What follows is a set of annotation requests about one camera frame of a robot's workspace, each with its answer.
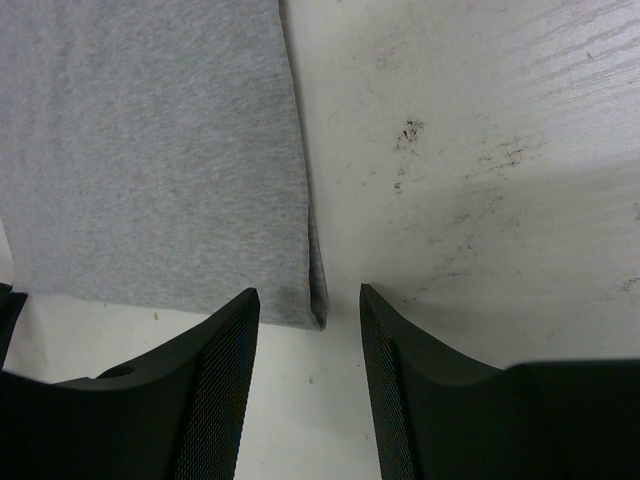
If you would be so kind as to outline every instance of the gray cloth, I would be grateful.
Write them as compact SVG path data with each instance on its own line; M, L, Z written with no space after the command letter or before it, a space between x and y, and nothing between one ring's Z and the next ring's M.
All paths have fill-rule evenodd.
M276 0L5 0L0 16L16 290L211 313L255 286L263 321L324 325Z

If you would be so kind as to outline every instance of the table surface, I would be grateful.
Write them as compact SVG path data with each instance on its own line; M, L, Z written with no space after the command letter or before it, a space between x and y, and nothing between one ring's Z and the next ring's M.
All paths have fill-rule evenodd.
M379 478L361 282L492 365L637 356L640 4L282 9L332 312L261 325L237 478ZM7 368L97 375L202 318L34 296Z

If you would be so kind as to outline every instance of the gray fabric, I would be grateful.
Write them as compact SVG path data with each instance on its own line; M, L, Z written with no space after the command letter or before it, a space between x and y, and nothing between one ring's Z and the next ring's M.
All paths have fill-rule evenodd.
M210 313L255 286L263 321L324 324L276 0L16 0L0 16L16 290Z

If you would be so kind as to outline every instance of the folded cloth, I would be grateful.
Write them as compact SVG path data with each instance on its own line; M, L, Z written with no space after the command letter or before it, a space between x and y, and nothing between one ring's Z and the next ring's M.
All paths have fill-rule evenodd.
M211 313L254 286L263 321L324 326L277 1L20 0L0 17L15 290Z

